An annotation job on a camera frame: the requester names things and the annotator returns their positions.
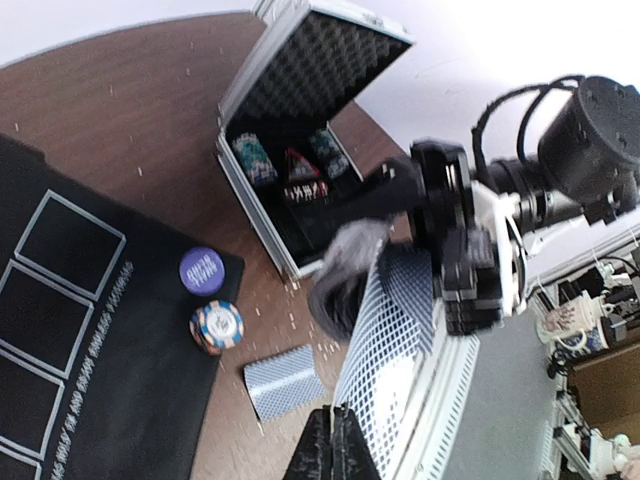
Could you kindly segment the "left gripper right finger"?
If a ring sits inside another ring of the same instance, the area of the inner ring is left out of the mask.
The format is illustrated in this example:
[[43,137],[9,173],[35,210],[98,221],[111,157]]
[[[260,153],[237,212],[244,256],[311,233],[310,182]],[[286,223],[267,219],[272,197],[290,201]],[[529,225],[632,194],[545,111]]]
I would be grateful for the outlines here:
[[342,404],[334,408],[332,478],[380,480],[355,412]]

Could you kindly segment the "black poker mat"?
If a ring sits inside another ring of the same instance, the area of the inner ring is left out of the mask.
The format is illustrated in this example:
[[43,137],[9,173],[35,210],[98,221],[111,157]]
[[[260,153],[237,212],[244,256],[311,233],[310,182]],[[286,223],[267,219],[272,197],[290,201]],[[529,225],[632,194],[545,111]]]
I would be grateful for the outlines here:
[[187,479],[216,358],[192,339],[199,242],[1,140],[1,475]]

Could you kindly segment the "chip row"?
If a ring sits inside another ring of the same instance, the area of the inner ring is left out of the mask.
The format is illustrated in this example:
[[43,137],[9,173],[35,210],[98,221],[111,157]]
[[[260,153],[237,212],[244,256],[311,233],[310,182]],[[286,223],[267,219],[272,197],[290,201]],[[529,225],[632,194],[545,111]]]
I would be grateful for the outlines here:
[[267,185],[278,179],[275,166],[255,134],[241,134],[232,141],[232,148],[253,186]]
[[309,141],[331,179],[340,177],[349,169],[348,158],[329,130],[317,130]]

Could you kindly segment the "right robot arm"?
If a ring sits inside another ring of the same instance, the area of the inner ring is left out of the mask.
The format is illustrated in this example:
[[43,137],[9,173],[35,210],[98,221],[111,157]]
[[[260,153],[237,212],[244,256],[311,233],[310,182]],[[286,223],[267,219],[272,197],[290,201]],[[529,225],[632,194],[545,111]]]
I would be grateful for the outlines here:
[[432,255],[447,331],[467,336],[523,301],[518,236],[576,217],[611,223],[638,203],[638,157],[608,146],[546,147],[471,171],[461,146],[422,140],[369,175],[339,216],[408,213],[414,241]]

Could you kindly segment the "aluminium poker case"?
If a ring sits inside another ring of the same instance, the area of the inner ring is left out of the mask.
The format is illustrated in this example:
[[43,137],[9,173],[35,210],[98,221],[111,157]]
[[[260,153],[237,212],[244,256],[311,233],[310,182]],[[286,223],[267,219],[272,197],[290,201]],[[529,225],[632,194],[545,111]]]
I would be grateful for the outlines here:
[[[411,46],[398,22],[348,1],[260,1],[255,16],[265,30],[219,103],[219,163],[252,227],[282,276],[299,280],[317,271],[335,228],[318,214],[361,186],[362,175],[331,121]],[[331,179],[310,144],[327,129],[349,160]],[[253,186],[236,159],[232,141],[255,134],[278,172]],[[288,181],[285,150],[294,148],[320,171],[313,180]],[[324,181],[323,199],[294,204],[288,185]]]

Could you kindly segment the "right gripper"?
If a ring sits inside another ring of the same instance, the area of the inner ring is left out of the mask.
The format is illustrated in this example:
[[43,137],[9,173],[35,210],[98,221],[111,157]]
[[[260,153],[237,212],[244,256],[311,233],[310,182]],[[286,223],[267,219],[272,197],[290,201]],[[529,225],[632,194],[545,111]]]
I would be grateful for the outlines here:
[[428,248],[447,332],[489,330],[523,307],[526,260],[516,246],[515,197],[472,178],[464,148],[420,140],[410,157],[389,157],[365,179],[345,221],[410,215],[416,243]]

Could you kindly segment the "playing card deck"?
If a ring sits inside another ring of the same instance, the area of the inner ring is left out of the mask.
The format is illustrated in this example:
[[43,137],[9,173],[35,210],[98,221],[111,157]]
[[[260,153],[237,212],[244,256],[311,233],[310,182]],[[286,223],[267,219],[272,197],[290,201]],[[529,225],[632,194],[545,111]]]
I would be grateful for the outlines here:
[[335,393],[348,403],[373,451],[393,447],[418,357],[432,351],[432,256],[394,243],[391,225],[359,220],[342,226],[317,272],[309,310],[349,351]]

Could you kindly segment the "poker chip stack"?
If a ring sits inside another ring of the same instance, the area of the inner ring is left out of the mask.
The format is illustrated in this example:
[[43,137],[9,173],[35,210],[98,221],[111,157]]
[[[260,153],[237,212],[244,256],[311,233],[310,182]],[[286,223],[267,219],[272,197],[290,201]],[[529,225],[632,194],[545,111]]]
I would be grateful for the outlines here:
[[243,340],[244,320],[232,303],[212,301],[195,310],[189,321],[189,330],[205,353],[217,356]]

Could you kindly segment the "purple small blind button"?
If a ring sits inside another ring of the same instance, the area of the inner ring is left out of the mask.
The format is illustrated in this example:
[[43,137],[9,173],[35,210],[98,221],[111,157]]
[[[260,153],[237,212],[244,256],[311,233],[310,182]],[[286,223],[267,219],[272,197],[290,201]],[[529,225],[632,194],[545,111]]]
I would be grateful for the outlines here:
[[226,271],[223,260],[216,251],[208,247],[195,247],[182,257],[179,276],[190,293],[209,296],[221,289]]

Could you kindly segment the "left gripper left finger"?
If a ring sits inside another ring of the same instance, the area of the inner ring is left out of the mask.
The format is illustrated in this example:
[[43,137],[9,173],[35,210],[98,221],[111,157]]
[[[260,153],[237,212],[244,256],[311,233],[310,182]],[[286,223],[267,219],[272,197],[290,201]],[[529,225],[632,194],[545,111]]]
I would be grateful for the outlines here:
[[310,413],[283,479],[329,480],[331,467],[331,413],[325,405]]

